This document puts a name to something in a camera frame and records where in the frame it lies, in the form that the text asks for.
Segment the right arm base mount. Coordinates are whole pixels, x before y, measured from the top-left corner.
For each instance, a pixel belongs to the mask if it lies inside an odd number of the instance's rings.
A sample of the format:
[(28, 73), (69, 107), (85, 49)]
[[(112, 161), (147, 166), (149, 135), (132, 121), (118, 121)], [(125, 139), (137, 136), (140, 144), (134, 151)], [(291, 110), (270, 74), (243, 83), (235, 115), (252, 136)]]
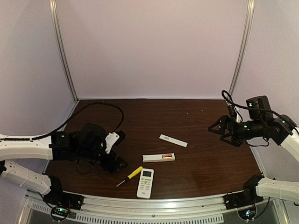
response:
[(244, 221), (253, 221), (257, 217), (256, 204), (263, 201), (263, 197), (247, 195), (244, 191), (228, 192), (223, 196), (226, 210), (236, 209), (237, 215)]

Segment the yellow handled screwdriver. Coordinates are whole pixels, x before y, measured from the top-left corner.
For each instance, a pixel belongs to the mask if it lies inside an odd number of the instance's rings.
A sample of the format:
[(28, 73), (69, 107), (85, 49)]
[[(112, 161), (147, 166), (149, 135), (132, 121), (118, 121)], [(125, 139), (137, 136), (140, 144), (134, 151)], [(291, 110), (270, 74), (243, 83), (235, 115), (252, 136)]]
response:
[(116, 185), (116, 187), (121, 186), (123, 183), (131, 180), (133, 177), (135, 177), (136, 175), (138, 175), (141, 171), (142, 171), (143, 167), (140, 166), (137, 169), (135, 169), (131, 174), (129, 174), (122, 182), (120, 182), (119, 184)]

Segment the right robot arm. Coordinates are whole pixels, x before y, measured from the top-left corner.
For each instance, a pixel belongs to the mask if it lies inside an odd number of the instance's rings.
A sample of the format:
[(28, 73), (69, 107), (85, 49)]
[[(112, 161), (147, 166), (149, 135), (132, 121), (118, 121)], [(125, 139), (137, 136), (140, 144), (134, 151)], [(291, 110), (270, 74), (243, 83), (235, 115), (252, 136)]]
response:
[[(271, 109), (266, 95), (249, 98), (246, 105), (233, 102), (231, 95), (223, 90), (222, 97), (228, 105), (228, 115), (221, 116), (208, 127), (208, 131), (220, 136), (220, 140), (234, 147), (253, 138), (266, 142), (273, 140), (299, 158), (299, 127), (287, 115)], [(299, 204), (298, 182), (279, 181), (264, 175), (254, 175), (243, 185), (240, 193), (230, 193), (224, 197), (227, 209), (251, 205), (267, 198), (277, 198)]]

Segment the slim white remote control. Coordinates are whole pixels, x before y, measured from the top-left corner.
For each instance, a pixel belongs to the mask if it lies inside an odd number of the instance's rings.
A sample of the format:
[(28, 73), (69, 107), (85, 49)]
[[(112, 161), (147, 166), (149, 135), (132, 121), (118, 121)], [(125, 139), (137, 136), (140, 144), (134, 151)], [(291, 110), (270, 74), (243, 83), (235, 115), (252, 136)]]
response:
[(143, 163), (152, 163), (152, 162), (166, 162), (166, 161), (175, 161), (176, 157), (174, 153), (169, 153), (173, 154), (173, 159), (163, 159), (162, 155), (163, 154), (149, 154), (149, 155), (143, 155), (142, 156), (142, 162)]

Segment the white battery cover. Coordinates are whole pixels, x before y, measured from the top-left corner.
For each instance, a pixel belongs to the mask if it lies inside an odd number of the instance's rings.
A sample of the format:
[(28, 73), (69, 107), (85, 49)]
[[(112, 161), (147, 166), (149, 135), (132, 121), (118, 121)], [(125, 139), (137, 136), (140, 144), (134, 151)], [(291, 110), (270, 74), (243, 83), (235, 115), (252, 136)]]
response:
[(159, 139), (170, 142), (172, 144), (175, 144), (175, 145), (178, 145), (178, 146), (181, 146), (181, 147), (187, 147), (187, 145), (188, 145), (187, 142), (184, 142), (184, 141), (181, 141), (181, 140), (178, 140), (178, 139), (175, 139), (175, 138), (163, 135), (163, 134), (161, 134), (159, 136)]

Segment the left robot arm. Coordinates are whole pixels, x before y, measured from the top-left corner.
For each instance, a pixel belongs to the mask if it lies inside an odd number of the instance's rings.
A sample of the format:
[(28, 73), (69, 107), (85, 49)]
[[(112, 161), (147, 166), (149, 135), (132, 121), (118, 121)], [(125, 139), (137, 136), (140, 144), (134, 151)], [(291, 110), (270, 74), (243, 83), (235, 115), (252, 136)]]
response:
[(18, 165), (16, 159), (44, 159), (48, 161), (87, 161), (99, 164), (114, 174), (128, 163), (112, 150), (126, 135), (123, 131), (107, 133), (97, 124), (86, 124), (80, 131), (54, 132), (45, 136), (0, 139), (0, 176), (27, 187), (43, 196), (63, 194), (60, 180), (54, 176), (38, 174)]

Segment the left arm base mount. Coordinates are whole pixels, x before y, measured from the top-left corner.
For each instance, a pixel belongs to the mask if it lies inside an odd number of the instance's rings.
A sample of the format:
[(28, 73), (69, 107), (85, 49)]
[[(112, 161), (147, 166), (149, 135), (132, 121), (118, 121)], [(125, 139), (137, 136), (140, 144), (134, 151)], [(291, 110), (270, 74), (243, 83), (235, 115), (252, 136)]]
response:
[(84, 197), (66, 192), (50, 192), (43, 195), (42, 199), (50, 207), (51, 218), (56, 222), (61, 222), (70, 215), (71, 210), (81, 209)]

